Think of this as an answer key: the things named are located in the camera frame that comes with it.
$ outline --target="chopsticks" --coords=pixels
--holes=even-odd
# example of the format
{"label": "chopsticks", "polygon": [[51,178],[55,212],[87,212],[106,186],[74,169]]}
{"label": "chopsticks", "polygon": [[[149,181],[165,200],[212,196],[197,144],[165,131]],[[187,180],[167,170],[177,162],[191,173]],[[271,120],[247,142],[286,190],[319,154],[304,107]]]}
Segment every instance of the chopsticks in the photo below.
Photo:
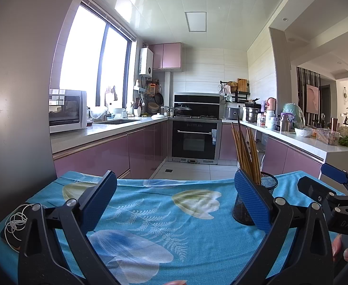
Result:
{"label": "chopsticks", "polygon": [[245,138],[241,130],[239,117],[237,117],[237,124],[239,129],[235,130],[234,123],[232,122],[232,135],[235,141],[237,158],[240,164],[240,168],[245,171],[245,173],[250,177],[251,180],[253,180],[254,183],[261,184],[261,173],[258,162],[258,154],[252,131],[250,128],[247,128],[249,147],[251,149],[250,155],[247,143],[245,142]]}

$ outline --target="oven door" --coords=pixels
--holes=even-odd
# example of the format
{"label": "oven door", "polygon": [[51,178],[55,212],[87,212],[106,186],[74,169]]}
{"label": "oven door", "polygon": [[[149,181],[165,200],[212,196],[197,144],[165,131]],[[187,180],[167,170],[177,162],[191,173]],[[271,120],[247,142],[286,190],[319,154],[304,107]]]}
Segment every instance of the oven door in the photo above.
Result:
{"label": "oven door", "polygon": [[220,149],[219,123],[191,120],[172,121],[171,160],[217,163]]}

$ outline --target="blue gripper pad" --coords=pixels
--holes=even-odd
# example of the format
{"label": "blue gripper pad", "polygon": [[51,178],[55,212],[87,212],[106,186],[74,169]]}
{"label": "blue gripper pad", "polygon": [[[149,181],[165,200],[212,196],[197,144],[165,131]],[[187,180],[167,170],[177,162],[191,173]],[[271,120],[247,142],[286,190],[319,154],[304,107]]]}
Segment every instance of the blue gripper pad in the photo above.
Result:
{"label": "blue gripper pad", "polygon": [[263,186],[253,183],[242,169],[235,174],[235,188],[257,228],[268,234],[272,228],[273,196]]}
{"label": "blue gripper pad", "polygon": [[340,184],[346,184],[348,182],[346,173],[330,164],[323,164],[320,168],[320,172]]}
{"label": "blue gripper pad", "polygon": [[83,234],[95,229],[116,188],[116,175],[112,171],[107,171],[96,186],[87,188],[79,197],[80,230]]}

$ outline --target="oven handle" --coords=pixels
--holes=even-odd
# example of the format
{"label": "oven handle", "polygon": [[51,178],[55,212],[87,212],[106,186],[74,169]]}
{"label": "oven handle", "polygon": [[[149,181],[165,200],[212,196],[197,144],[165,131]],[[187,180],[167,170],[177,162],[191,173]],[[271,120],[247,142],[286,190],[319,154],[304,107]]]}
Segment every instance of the oven handle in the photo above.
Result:
{"label": "oven handle", "polygon": [[208,132],[208,133],[200,133],[200,132],[183,132],[180,130],[177,130],[178,133],[188,133],[188,134],[205,134],[205,135],[212,135],[212,132]]}

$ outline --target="screw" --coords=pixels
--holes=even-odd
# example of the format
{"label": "screw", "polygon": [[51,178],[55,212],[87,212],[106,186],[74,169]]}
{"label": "screw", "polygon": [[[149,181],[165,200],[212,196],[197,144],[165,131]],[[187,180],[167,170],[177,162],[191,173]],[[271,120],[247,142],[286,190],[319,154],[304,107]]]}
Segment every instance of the screw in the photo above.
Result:
{"label": "screw", "polygon": [[275,203],[278,204],[278,205],[284,205],[286,203],[286,201],[282,197],[277,197],[275,199]]}
{"label": "screw", "polygon": [[314,210],[319,210],[320,205],[318,205],[317,203],[312,203],[312,204],[311,204],[311,207],[312,207]]}
{"label": "screw", "polygon": [[69,207],[76,205],[76,199],[67,200],[66,205],[68,205]]}
{"label": "screw", "polygon": [[38,211],[40,209],[40,204],[35,204],[32,209],[33,211]]}

